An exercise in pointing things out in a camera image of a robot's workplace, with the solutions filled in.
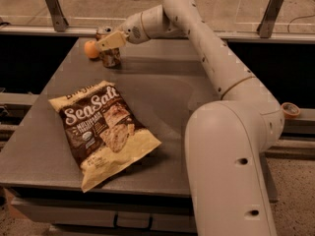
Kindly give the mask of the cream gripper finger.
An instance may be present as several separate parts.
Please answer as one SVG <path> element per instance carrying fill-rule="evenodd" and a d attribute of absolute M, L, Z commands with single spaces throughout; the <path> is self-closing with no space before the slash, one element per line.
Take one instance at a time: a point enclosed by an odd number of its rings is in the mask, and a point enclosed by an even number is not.
<path fill-rule="evenodd" d="M 95 47 L 98 51 L 105 51 L 122 47 L 126 44 L 129 35 L 121 30 L 115 30 L 108 34 L 98 34 Z"/>

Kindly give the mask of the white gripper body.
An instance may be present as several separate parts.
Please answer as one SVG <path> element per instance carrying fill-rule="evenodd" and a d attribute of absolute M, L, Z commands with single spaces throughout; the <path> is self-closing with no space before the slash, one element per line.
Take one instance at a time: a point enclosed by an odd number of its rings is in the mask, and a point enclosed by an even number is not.
<path fill-rule="evenodd" d="M 128 17 L 118 29 L 124 32 L 130 43 L 140 44 L 145 41 L 145 33 L 142 27 L 140 13 Z"/>

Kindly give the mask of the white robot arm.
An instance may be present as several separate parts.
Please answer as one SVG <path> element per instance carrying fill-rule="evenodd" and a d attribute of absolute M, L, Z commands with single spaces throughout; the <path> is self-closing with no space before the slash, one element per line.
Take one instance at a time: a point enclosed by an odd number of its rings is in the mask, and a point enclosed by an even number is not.
<path fill-rule="evenodd" d="M 277 236 L 261 152 L 284 129 L 278 101 L 201 18 L 194 0 L 163 0 L 129 17 L 96 44 L 126 43 L 184 33 L 195 47 L 219 100 L 191 115 L 185 156 L 198 236 Z"/>

